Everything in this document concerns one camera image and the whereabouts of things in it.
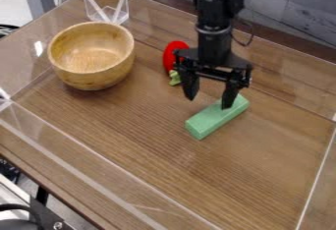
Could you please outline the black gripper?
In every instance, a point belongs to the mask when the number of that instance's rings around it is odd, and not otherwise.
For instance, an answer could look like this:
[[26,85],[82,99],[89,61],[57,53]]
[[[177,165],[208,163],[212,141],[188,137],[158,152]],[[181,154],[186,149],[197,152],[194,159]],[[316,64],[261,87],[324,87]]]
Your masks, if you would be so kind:
[[225,83],[221,96],[221,108],[232,106],[241,88],[249,87],[252,79],[252,64],[232,52],[216,63],[204,63],[198,58],[196,48],[176,49],[173,69],[181,80],[185,97],[193,100],[200,90],[200,77]]

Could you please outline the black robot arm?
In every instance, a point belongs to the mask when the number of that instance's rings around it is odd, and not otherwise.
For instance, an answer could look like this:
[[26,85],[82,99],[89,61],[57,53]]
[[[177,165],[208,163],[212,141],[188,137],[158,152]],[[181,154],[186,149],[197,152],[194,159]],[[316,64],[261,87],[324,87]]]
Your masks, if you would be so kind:
[[197,10],[196,48],[173,50],[173,69],[182,91],[193,100],[200,90],[200,77],[224,82],[221,109],[232,107],[240,90],[249,87],[252,63],[232,51],[233,19],[244,9],[244,0],[193,0]]

